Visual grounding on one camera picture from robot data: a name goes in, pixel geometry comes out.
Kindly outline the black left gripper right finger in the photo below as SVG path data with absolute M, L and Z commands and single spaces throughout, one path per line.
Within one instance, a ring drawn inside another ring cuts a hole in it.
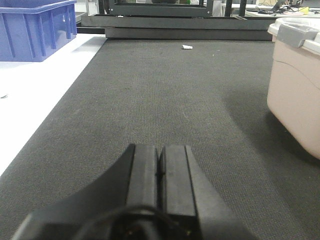
M 190 240 L 251 240 L 252 233 L 220 197 L 187 145 L 166 145 L 160 155 L 162 208 Z

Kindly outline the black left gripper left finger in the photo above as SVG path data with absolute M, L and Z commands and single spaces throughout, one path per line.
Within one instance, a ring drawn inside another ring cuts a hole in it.
M 155 164 L 155 146 L 130 144 L 96 180 L 62 200 L 29 213 L 12 239 L 70 240 L 95 216 L 124 207 L 133 163 L 139 159 Z

